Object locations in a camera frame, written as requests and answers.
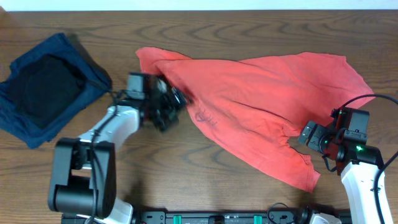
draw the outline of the blue cloth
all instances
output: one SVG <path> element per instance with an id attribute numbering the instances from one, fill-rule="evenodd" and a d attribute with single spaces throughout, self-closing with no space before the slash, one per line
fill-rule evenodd
<path id="1" fill-rule="evenodd" d="M 11 74 L 9 78 L 0 83 L 0 128 L 24 141 L 31 149 L 39 147 L 45 141 L 51 141 L 80 110 L 106 92 L 86 82 L 83 91 L 60 116 L 55 118 L 45 129 L 38 128 L 26 116 L 15 112 L 16 106 L 7 98 L 6 89 L 9 86 L 9 81 L 17 77 L 23 67 L 48 54 L 62 58 L 76 66 L 88 80 L 102 83 L 108 89 L 111 88 L 111 80 L 108 80 L 105 74 L 87 64 L 65 37 L 65 34 L 51 36 L 13 61 L 10 65 Z"/>

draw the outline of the red fabric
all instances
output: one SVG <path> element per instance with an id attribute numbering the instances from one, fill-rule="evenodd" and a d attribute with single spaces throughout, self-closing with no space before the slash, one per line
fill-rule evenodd
<path id="1" fill-rule="evenodd" d="M 333 108 L 373 93 L 343 56 L 302 53 L 238 62 L 192 60 L 144 47 L 141 70 L 164 74 L 191 96 L 187 110 L 202 133 L 263 173 L 312 192 L 320 176 L 310 156 L 289 146 L 309 120 L 332 121 Z M 350 104 L 358 108 L 371 100 Z"/>

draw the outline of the wooden table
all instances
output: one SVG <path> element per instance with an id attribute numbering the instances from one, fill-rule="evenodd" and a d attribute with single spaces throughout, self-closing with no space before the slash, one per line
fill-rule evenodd
<path id="1" fill-rule="evenodd" d="M 114 82 L 126 86 L 139 70 L 134 52 L 143 46 L 174 50 L 193 58 L 239 60 L 303 51 L 347 56 L 376 93 L 398 97 L 397 11 L 234 12 L 12 12 L 0 15 L 0 80 L 8 65 L 57 32 L 75 34 Z M 104 96 L 75 116 L 51 142 L 30 150 L 0 130 L 0 222 L 59 223 L 47 208 L 52 156 L 60 137 L 76 137 L 103 117 Z M 398 150 L 396 105 L 374 100 L 368 144 L 386 159 Z M 130 203 L 169 210 L 266 210 L 276 202 L 297 207 L 322 203 L 348 208 L 340 177 L 310 154 L 322 175 L 312 194 L 275 180 L 204 137 L 186 112 L 173 130 L 160 134 L 145 125 L 117 154 L 118 195 Z M 386 191 L 398 222 L 398 162 L 386 171 Z"/>

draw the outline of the folded blue garment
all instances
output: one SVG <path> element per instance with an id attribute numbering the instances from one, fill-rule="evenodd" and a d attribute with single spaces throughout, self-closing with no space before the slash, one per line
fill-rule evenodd
<path id="1" fill-rule="evenodd" d="M 87 80 L 100 83 L 104 88 L 100 89 L 86 82 L 73 102 L 43 129 L 35 125 L 26 115 L 17 112 L 17 105 L 7 97 L 7 89 L 10 86 L 10 81 L 15 79 L 24 67 L 46 55 L 70 63 L 79 69 Z M 32 149 L 39 147 L 44 141 L 51 141 L 80 110 L 101 97 L 106 92 L 105 89 L 111 88 L 111 80 L 107 78 L 106 74 L 89 65 L 65 37 L 65 34 L 51 36 L 13 61 L 10 69 L 9 78 L 0 83 L 0 128 L 23 140 Z"/>

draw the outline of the wood grain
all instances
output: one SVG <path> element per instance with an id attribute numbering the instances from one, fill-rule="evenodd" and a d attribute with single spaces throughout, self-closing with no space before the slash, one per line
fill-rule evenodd
<path id="1" fill-rule="evenodd" d="M 377 93 L 398 96 L 397 11 L 233 12 L 13 12 L 0 17 L 0 80 L 8 65 L 57 32 L 75 35 L 124 88 L 139 70 L 134 52 L 154 46 L 193 58 L 239 60 L 265 55 L 322 52 L 347 61 Z M 30 150 L 0 130 L 0 223 L 59 223 L 47 208 L 52 153 L 60 137 L 75 137 L 99 121 L 108 96 L 75 116 L 52 142 Z M 398 114 L 392 103 L 374 100 L 368 144 L 385 159 L 398 149 Z M 169 210 L 265 210 L 275 202 L 291 207 L 316 202 L 348 208 L 336 174 L 320 155 L 295 139 L 322 175 L 312 194 L 253 169 L 204 137 L 186 112 L 173 130 L 160 134 L 150 124 L 131 136 L 117 154 L 118 195 L 128 202 Z M 398 165 L 386 171 L 389 205 L 398 221 Z"/>

